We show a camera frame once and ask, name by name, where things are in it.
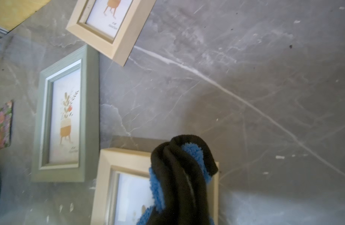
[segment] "black cloth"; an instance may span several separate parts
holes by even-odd
[[[206,182],[197,161],[181,146],[197,144],[210,176],[218,168],[207,144],[195,135],[180,135],[162,143],[151,154],[151,167],[161,183],[166,208],[156,209],[147,225],[210,225]]]

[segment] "white paper print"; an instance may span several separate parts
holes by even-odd
[[[132,0],[96,0],[87,24],[115,38]]]
[[[148,178],[121,173],[117,189],[114,225],[136,225],[154,204]]]
[[[78,162],[81,69],[53,82],[49,163]]]

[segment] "cleaning cloth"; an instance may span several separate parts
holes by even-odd
[[[207,144],[195,135],[180,135],[151,154],[150,188],[154,205],[137,225],[212,225],[207,184],[218,169]]]

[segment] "gray marble surface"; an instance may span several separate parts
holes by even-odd
[[[0,224],[90,222],[94,180],[30,182],[39,72],[84,44],[65,30],[75,3],[4,38]],[[157,0],[125,67],[100,55],[99,79],[101,148],[208,143],[219,224],[345,225],[345,0]]]

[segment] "framed illustration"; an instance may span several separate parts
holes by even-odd
[[[99,157],[99,54],[85,45],[40,73],[33,181],[96,177]]]
[[[156,0],[78,0],[66,29],[125,65]]]
[[[136,224],[145,209],[154,204],[149,182],[150,156],[149,152],[118,148],[100,151],[91,225]],[[219,173],[212,177],[207,197],[210,215],[217,225]]]

